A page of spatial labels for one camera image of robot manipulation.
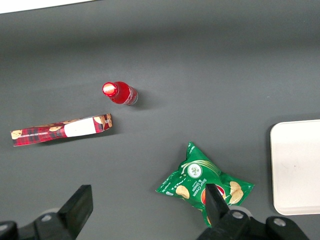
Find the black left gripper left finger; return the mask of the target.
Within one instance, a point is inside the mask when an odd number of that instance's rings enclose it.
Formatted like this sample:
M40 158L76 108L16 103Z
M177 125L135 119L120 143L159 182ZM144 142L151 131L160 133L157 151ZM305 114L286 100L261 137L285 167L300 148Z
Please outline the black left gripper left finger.
M93 212L91 185L81 185L57 211L41 215L35 222L38 240L75 240Z

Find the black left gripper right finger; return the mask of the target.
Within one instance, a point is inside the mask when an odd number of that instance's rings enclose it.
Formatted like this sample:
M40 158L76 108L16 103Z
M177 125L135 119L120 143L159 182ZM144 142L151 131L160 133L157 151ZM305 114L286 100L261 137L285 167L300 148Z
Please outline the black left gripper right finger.
M230 209L215 184L206 185L206 213L211 222L199 240L245 240L251 223L241 210Z

